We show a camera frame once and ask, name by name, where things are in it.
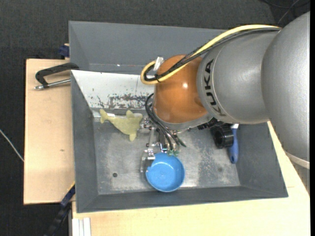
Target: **yellow plush toy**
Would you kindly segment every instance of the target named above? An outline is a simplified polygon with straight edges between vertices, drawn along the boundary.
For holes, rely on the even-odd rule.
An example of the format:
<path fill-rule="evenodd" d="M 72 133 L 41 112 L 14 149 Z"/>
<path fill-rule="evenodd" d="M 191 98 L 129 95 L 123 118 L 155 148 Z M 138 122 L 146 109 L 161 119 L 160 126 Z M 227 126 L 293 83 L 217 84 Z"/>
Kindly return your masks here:
<path fill-rule="evenodd" d="M 100 123 L 104 123 L 106 120 L 110 121 L 122 133 L 129 135 L 131 142 L 137 137 L 142 114 L 134 114 L 127 110 L 126 116 L 109 116 L 103 109 L 99 110 L 99 113 L 101 115 Z"/>

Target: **yellow cable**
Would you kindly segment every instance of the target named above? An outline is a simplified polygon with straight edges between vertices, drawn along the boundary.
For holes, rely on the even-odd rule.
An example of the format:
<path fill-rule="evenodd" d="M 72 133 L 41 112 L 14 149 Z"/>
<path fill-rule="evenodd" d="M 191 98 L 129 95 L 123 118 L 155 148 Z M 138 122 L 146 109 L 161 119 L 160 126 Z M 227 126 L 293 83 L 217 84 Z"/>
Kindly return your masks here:
<path fill-rule="evenodd" d="M 268 25 L 247 25 L 247 26 L 239 26 L 230 30 L 225 31 L 224 33 L 220 34 L 219 36 L 215 37 L 214 39 L 210 40 L 208 43 L 206 43 L 205 45 L 203 45 L 201 48 L 199 48 L 195 53 L 191 54 L 189 57 L 192 57 L 193 55 L 196 55 L 206 49 L 208 49 L 209 47 L 213 46 L 214 44 L 216 44 L 217 42 L 219 42 L 220 40 L 222 40 L 223 38 L 235 34 L 237 32 L 243 31 L 243 30 L 255 30 L 255 29 L 263 29 L 263 28 L 279 28 L 277 26 L 268 26 Z M 169 74 L 163 76 L 162 78 L 160 78 L 159 80 L 154 80 L 154 81 L 146 81 L 144 79 L 144 74 L 146 73 L 146 71 L 149 69 L 149 67 L 151 67 L 152 65 L 155 64 L 155 60 L 150 62 L 149 64 L 147 64 L 143 69 L 142 72 L 140 74 L 140 80 L 143 84 L 146 85 L 153 85 L 153 84 L 157 84 L 159 82 L 165 81 L 168 78 L 172 77 L 175 73 L 177 73 L 178 71 L 180 71 L 181 69 L 183 69 L 187 64 L 184 64 L 182 66 L 180 66 L 179 68 L 177 68 L 176 70 L 170 72 Z"/>

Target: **black floor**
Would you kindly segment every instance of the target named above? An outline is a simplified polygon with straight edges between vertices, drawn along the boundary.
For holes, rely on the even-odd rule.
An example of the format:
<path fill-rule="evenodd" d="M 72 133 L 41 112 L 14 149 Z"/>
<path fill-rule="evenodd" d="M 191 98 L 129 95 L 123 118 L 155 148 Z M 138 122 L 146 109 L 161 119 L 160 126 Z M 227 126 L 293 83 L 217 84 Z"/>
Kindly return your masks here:
<path fill-rule="evenodd" d="M 290 7 L 297 0 L 268 1 Z M 284 26 L 309 6 L 281 19 L 287 9 L 258 0 L 0 0 L 0 129 L 23 153 L 24 59 L 60 59 L 68 20 L 223 29 L 281 19 Z M 298 171 L 307 186 L 309 171 Z M 0 136 L 0 236 L 43 235 L 58 209 L 23 206 L 23 163 Z M 59 235 L 67 235 L 66 226 Z"/>

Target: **wooden table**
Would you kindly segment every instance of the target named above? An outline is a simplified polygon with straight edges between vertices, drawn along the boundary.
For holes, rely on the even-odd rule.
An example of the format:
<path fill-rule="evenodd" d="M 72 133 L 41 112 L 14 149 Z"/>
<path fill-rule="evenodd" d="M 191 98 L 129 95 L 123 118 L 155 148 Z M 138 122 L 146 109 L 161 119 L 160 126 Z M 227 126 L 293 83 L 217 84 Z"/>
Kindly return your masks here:
<path fill-rule="evenodd" d="M 26 64 L 26 125 L 24 204 L 60 202 L 74 181 L 70 86 L 35 91 L 35 73 L 68 60 L 28 59 Z M 68 74 L 51 76 L 56 81 Z M 227 203 L 76 213 L 91 218 L 93 236 L 155 235 L 310 235 L 310 197 L 270 132 L 288 198 Z"/>

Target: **blue bowl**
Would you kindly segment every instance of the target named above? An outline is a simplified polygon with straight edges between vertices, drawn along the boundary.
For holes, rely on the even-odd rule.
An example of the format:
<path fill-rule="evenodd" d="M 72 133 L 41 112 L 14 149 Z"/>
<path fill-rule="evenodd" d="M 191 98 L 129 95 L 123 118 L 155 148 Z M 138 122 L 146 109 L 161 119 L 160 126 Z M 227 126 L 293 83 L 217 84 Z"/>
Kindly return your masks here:
<path fill-rule="evenodd" d="M 162 192 L 177 190 L 185 178 L 182 162 L 177 157 L 165 153 L 158 153 L 155 156 L 155 160 L 146 171 L 149 184 Z"/>

